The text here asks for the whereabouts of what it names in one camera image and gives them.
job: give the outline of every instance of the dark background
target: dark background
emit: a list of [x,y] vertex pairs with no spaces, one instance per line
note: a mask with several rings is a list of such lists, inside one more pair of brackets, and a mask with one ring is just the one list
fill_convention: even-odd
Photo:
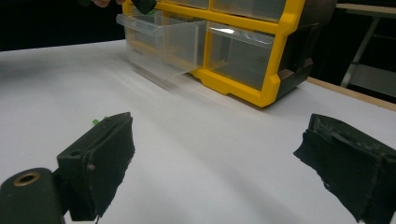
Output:
[[116,24],[122,9],[114,0],[106,8],[82,7],[75,0],[7,1],[0,0],[0,51],[124,38]]

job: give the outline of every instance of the small hole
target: small hole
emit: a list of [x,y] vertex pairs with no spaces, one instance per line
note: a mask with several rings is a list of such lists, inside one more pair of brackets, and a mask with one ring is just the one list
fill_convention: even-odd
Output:
[[23,178],[21,178],[20,183],[23,184],[23,183],[29,182],[29,181],[33,180],[34,178],[35,178],[34,175],[24,176]]
[[20,175],[18,178],[14,180],[15,187],[23,187],[26,185],[30,185],[36,182],[40,178],[40,173],[38,172],[29,172],[24,175]]

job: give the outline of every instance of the green object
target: green object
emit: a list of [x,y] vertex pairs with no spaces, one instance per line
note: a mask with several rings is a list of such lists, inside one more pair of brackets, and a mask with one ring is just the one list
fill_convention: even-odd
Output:
[[93,126],[95,126],[96,124],[98,124],[100,121],[99,121],[99,119],[94,119],[93,121],[92,121],[92,124],[93,124]]
[[99,120],[98,120],[98,119],[94,119],[94,120],[92,121],[93,126],[95,126],[95,125],[98,124],[98,123],[99,123]]

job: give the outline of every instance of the white tabletop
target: white tabletop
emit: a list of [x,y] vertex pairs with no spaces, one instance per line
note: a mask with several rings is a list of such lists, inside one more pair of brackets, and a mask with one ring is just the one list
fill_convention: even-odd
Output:
[[130,111],[136,153],[99,223],[356,223],[292,152],[312,113],[396,148],[395,112],[306,82],[259,109],[189,75],[138,75],[125,46],[0,52],[0,182],[55,170],[93,119]]

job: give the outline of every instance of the storage drawer cabinet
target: storage drawer cabinet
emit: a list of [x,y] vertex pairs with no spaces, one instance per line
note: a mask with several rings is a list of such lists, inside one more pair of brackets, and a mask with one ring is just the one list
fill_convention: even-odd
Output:
[[[126,29],[128,45],[138,42],[153,46],[158,76],[175,67],[200,79],[203,85],[222,94],[232,94],[256,106],[264,107],[280,99],[305,81],[312,70],[311,53],[320,28],[332,15],[336,0],[159,0],[157,10],[163,16],[181,21],[170,27],[177,32],[153,39]],[[128,0],[124,14],[134,10]],[[195,23],[207,21],[204,26]],[[166,24],[158,24],[160,30]],[[197,25],[192,35],[190,26]],[[191,43],[184,46],[188,38]],[[140,50],[135,53],[149,55]],[[145,68],[153,70],[153,57],[146,57]],[[188,71],[184,63],[195,66]]]

